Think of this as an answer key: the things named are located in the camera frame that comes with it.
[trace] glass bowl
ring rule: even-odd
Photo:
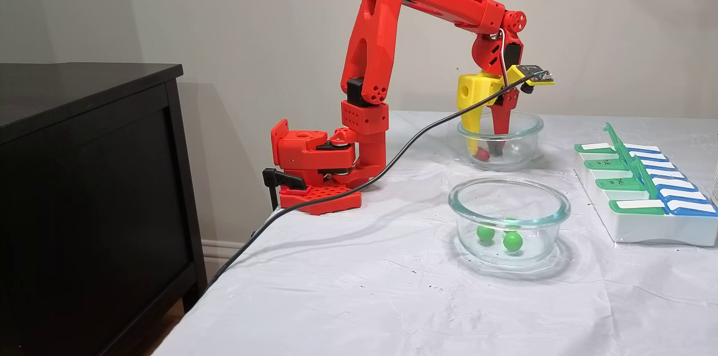
[[[541,261],[556,247],[571,214],[561,192],[521,178],[480,178],[449,192],[459,241],[482,261],[519,266]]]
[[[493,134],[491,113],[484,113],[480,121],[484,132],[467,131],[459,122],[459,133],[465,137],[466,153],[470,161],[480,169],[518,170],[526,167],[538,152],[539,132],[544,122],[538,116],[511,111],[508,133]]]

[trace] white tablecloth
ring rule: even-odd
[[[393,112],[388,155],[442,115]],[[543,119],[541,156],[510,175],[571,201],[546,261],[500,269],[457,244],[447,193],[490,173],[468,165],[451,122],[420,139],[361,208],[280,218],[155,354],[718,354],[716,248],[613,243],[572,169],[573,145],[608,141],[610,121],[708,193],[718,121]]]

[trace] wire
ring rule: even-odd
[[[506,50],[506,31],[503,30],[503,28],[498,29],[499,34],[501,35],[501,55],[499,55],[499,62],[501,64],[501,75],[503,75],[503,85],[504,87],[508,87],[508,76],[506,75],[506,61],[504,57],[504,52]]]
[[[470,111],[472,111],[472,110],[475,110],[476,108],[479,108],[479,107],[481,107],[482,105],[485,105],[486,103],[488,103],[488,101],[493,100],[494,98],[497,98],[499,95],[502,95],[503,93],[505,93],[505,92],[507,92],[508,90],[514,88],[515,86],[520,85],[520,84],[523,83],[523,82],[526,82],[526,80],[528,80],[529,78],[531,78],[531,77],[533,77],[533,76],[535,76],[535,75],[538,75],[538,74],[540,74],[540,73],[544,73],[544,72],[546,72],[546,70],[541,70],[540,72],[535,72],[535,73],[532,73],[531,75],[528,75],[528,76],[519,78],[518,81],[516,81],[516,82],[514,82],[514,83],[511,83],[510,85],[506,85],[506,87],[502,88],[501,90],[498,90],[498,92],[495,92],[494,94],[490,95],[490,96],[487,97],[485,100],[479,101],[479,103],[475,103],[474,105],[472,105],[472,106],[470,106],[470,107],[468,107],[468,108],[466,108],[466,109],[464,109],[464,110],[460,110],[460,111],[458,111],[458,112],[456,112],[456,113],[452,113],[452,115],[449,115],[449,116],[447,116],[446,118],[439,119],[438,121],[436,121],[436,122],[434,122],[434,123],[432,123],[432,124],[429,124],[429,125],[426,126],[425,128],[421,129],[421,130],[420,130],[417,134],[415,134],[411,139],[409,139],[408,142],[406,142],[406,144],[404,145],[404,147],[402,147],[402,149],[399,150],[399,152],[397,153],[397,155],[386,165],[386,167],[384,167],[384,169],[381,170],[381,172],[380,172],[379,174],[377,174],[376,177],[374,177],[373,179],[370,179],[368,182],[365,182],[364,184],[361,184],[361,185],[359,185],[358,187],[356,187],[356,188],[354,188],[354,189],[350,189],[350,190],[348,190],[348,191],[346,191],[346,192],[343,192],[343,193],[338,193],[337,195],[333,195],[333,196],[331,196],[331,197],[316,198],[315,200],[310,200],[310,201],[308,201],[308,202],[297,203],[296,205],[293,205],[293,206],[290,206],[290,207],[286,207],[286,208],[284,208],[284,209],[278,211],[278,212],[275,213],[273,216],[271,216],[270,218],[268,218],[267,221],[265,221],[265,222],[262,224],[262,226],[260,226],[259,229],[257,229],[257,231],[254,232],[254,234],[249,238],[249,240],[248,240],[246,243],[244,243],[244,245],[243,245],[241,248],[239,248],[238,251],[237,251],[236,253],[234,253],[234,255],[233,255],[232,257],[230,257],[230,258],[227,260],[227,262],[225,262],[225,264],[224,264],[222,267],[219,268],[219,270],[216,272],[215,276],[213,276],[213,277],[212,277],[212,280],[210,280],[210,282],[208,283],[207,289],[205,289],[205,292],[207,292],[207,290],[210,289],[211,285],[213,285],[214,282],[216,282],[217,279],[219,279],[219,277],[222,276],[222,274],[226,271],[226,269],[228,269],[228,268],[231,266],[231,264],[233,264],[234,261],[236,261],[236,260],[241,256],[241,254],[243,254],[244,251],[246,251],[247,248],[249,248],[249,246],[251,246],[252,243],[254,243],[254,241],[255,241],[272,223],[274,223],[274,222],[275,222],[277,219],[279,219],[281,216],[284,216],[284,215],[286,215],[287,213],[289,213],[290,211],[297,210],[297,209],[300,209],[300,208],[302,208],[302,207],[307,207],[307,206],[312,206],[312,205],[318,205],[319,203],[329,202],[329,201],[331,201],[331,200],[335,200],[336,198],[348,197],[348,196],[351,195],[352,193],[359,192],[360,190],[362,190],[362,189],[364,189],[364,188],[366,188],[366,187],[369,187],[369,185],[374,184],[374,183],[377,182],[381,177],[383,177],[384,175],[386,175],[386,173],[389,171],[389,169],[390,169],[391,167],[393,167],[394,164],[397,163],[398,159],[400,159],[400,158],[403,156],[403,154],[406,152],[406,150],[408,150],[408,148],[409,148],[413,143],[415,143],[415,141],[416,141],[418,138],[420,138],[421,135],[423,135],[424,133],[426,133],[426,132],[429,131],[430,129],[436,128],[436,126],[439,126],[439,125],[442,124],[442,123],[449,122],[449,121],[451,121],[451,120],[454,119],[454,118],[458,118],[459,116],[462,116],[462,115],[464,115],[465,113],[468,113],[468,112],[470,112]]]

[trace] red base plate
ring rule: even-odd
[[[308,193],[305,195],[291,195],[289,189],[282,188],[279,190],[279,203],[282,208],[285,208],[296,205],[297,203],[315,200],[316,198],[330,197],[348,190],[349,188],[343,185],[323,185],[310,187]],[[355,192],[348,197],[338,198],[330,202],[303,207],[300,210],[316,216],[322,215],[323,213],[331,213],[332,211],[348,210],[357,207],[361,207],[361,192]]]

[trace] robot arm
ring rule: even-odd
[[[521,61],[523,44],[518,32],[526,27],[526,15],[521,11],[506,11],[501,3],[493,0],[362,0],[342,75],[342,90],[352,105],[356,105],[359,98],[364,105],[379,105],[386,98],[402,5],[477,34],[472,57],[489,74],[501,75],[500,41],[491,37],[500,28],[505,31],[506,68]]]
[[[341,103],[344,127],[336,129],[330,137],[320,131],[290,131],[287,120],[272,129],[274,164],[287,174],[300,177],[307,185],[305,190],[283,186],[279,192],[282,207],[346,192],[384,169],[385,131],[389,126],[384,100],[392,76],[402,5],[476,34],[472,57],[483,72],[470,75],[474,77],[473,84],[467,86],[471,93],[464,98],[465,103],[471,100],[476,103],[479,95],[485,98],[503,87],[499,58],[502,52],[507,69],[521,60],[523,44],[518,32],[526,26],[526,16],[521,11],[506,11],[501,3],[493,0],[362,0],[349,38],[341,80],[342,91],[347,96]],[[502,39],[493,37],[499,30],[503,31]],[[508,114],[515,108],[517,97],[518,90],[511,90],[492,104],[495,133],[506,133],[502,129],[508,131]],[[469,118],[465,118],[464,123],[475,123],[478,128],[477,119],[470,118],[477,116],[474,113],[477,111],[465,114]],[[305,207],[303,211],[318,215],[359,206],[361,195],[356,192],[340,200]]]

